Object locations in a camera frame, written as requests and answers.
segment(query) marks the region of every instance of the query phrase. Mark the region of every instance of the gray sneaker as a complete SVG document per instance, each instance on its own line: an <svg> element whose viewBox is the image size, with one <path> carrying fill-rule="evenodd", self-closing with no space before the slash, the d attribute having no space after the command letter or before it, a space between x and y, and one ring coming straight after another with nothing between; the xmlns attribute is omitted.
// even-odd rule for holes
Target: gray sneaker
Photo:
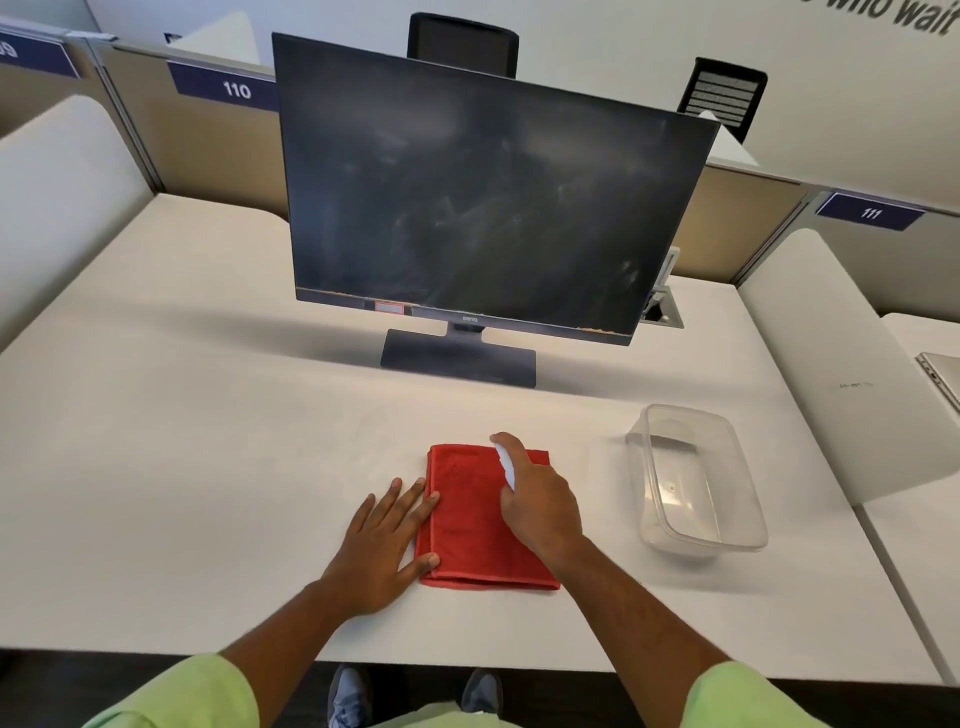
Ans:
<svg viewBox="0 0 960 728"><path fill-rule="evenodd" d="M503 713L503 686L500 677L491 669L478 667L473 671L464 696L460 700L460 710L464 713Z"/></svg>
<svg viewBox="0 0 960 728"><path fill-rule="evenodd" d="M333 673L326 700L328 728L366 728L373 722L373 691L367 675L357 667L340 665Z"/></svg>

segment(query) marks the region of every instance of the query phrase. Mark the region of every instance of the hand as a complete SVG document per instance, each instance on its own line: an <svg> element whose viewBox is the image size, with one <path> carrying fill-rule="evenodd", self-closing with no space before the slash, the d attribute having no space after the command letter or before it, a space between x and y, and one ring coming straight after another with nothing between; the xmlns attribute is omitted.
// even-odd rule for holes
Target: hand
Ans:
<svg viewBox="0 0 960 728"><path fill-rule="evenodd" d="M500 491L500 511L510 530L556 574L570 550L583 539L580 508L566 481L546 465L530 462L527 450L509 432L492 435L514 463L516 490Z"/></svg>
<svg viewBox="0 0 960 728"><path fill-rule="evenodd" d="M402 481L394 478L379 503L374 506L370 494L353 516L343 545L320 579L344 620L379 612L440 565L440 556L425 553L398 571L407 546L440 499L435 492L414 508L424 484L420 478L401 495Z"/></svg>

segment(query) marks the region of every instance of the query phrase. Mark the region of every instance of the dark floor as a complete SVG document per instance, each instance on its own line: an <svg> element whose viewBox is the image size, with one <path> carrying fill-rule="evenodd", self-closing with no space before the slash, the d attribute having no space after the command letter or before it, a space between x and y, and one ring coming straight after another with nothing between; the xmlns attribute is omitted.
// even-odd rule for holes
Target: dark floor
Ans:
<svg viewBox="0 0 960 728"><path fill-rule="evenodd" d="M80 728L181 658L70 652L0 652L0 726ZM326 691L335 665L307 673L278 728L323 728ZM469 668L371 666L377 720L426 703L454 699ZM524 728L640 726L615 675L501 670L504 718ZM777 681L833 728L960 726L960 689Z"/></svg>

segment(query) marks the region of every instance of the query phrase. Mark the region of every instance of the monitor base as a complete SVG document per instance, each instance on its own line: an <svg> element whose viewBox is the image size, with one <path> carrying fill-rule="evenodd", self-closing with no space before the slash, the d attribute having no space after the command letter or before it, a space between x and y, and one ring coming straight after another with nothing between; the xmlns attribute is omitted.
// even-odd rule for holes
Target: monitor base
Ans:
<svg viewBox="0 0 960 728"><path fill-rule="evenodd" d="M380 366L402 372L456 376L515 387L537 386L537 353L485 344L483 327L447 324L446 336L391 328Z"/></svg>

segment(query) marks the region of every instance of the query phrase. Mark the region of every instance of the red towel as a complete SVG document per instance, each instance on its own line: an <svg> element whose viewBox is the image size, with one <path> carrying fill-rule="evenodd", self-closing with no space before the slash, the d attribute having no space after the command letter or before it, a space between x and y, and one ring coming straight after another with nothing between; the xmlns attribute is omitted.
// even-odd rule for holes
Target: red towel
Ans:
<svg viewBox="0 0 960 728"><path fill-rule="evenodd" d="M543 450L527 453L539 465L550 464L550 455ZM441 498L420 527L416 553L435 551L440 565L421 582L448 589L560 589L560 582L504 522L500 490L506 484L493 448L430 449L423 496L440 491Z"/></svg>

